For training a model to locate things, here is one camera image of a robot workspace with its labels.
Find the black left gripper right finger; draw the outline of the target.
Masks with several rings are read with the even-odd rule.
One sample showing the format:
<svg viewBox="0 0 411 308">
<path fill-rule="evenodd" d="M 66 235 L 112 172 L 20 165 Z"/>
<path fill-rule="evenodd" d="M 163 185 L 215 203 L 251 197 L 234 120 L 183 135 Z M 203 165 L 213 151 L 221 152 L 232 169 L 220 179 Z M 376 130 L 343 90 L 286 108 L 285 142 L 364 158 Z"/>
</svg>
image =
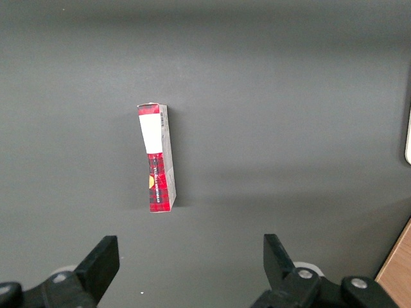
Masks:
<svg viewBox="0 0 411 308">
<path fill-rule="evenodd" d="M 263 265 L 270 284 L 253 307 L 395 307 L 373 279 L 348 276 L 335 284 L 307 266 L 296 266 L 275 234 L 263 238 Z"/>
</svg>

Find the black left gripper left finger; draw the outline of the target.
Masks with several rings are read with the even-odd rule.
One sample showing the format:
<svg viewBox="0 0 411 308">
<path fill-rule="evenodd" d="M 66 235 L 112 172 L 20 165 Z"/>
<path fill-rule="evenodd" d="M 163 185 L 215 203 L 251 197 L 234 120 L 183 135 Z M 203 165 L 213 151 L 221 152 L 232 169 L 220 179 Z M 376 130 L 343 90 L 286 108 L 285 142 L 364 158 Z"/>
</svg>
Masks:
<svg viewBox="0 0 411 308">
<path fill-rule="evenodd" d="M 27 290 L 2 282 L 1 307 L 97 307 L 119 266 L 118 237 L 107 235 L 72 271 L 58 271 Z"/>
</svg>

